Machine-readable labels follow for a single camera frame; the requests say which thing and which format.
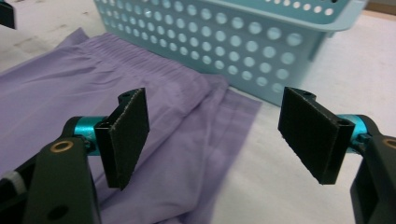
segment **cyan metal part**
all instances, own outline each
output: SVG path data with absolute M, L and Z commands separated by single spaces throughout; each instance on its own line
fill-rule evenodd
M 74 135 L 82 135 L 94 145 L 94 151 L 89 156 L 100 156 L 99 146 L 95 135 L 95 125 L 106 117 L 82 117 L 76 124 Z
M 352 136 L 350 137 L 350 147 L 347 149 L 347 153 L 359 153 L 359 145 L 365 144 L 366 138 L 369 138 L 367 127 L 364 121 L 358 115 L 337 115 L 338 118 L 347 119 L 355 124 Z

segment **light blue plastic basket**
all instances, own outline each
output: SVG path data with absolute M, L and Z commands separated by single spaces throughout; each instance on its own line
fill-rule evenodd
M 367 0 L 95 0 L 106 29 L 280 105 Z

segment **lavender fabric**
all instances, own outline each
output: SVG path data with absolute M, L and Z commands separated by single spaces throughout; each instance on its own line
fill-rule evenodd
M 77 30 L 55 50 L 0 74 L 0 174 L 56 139 L 74 116 L 106 116 L 146 88 L 150 133 L 128 187 L 106 185 L 90 157 L 104 223 L 209 223 L 216 195 L 260 103 L 221 76 L 104 34 Z

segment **table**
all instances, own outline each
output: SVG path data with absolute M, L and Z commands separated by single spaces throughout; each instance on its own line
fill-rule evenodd
M 17 0 L 18 30 L 0 26 L 0 71 L 53 49 L 82 27 L 105 31 L 92 0 Z M 396 17 L 364 11 L 324 45 L 301 89 L 334 114 L 364 114 L 396 136 Z M 321 186 L 277 130 L 280 108 L 263 102 L 226 176 L 213 216 L 222 223 L 354 223 L 349 188 L 361 156 L 347 154 L 336 185 Z

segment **black rubber pad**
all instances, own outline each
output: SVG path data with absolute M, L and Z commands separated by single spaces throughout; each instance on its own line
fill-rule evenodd
M 145 89 L 125 92 L 119 96 L 119 103 L 95 126 L 95 134 L 108 186 L 124 189 L 149 134 Z
M 355 124 L 316 102 L 316 95 L 285 88 L 278 129 L 320 184 L 334 184 Z

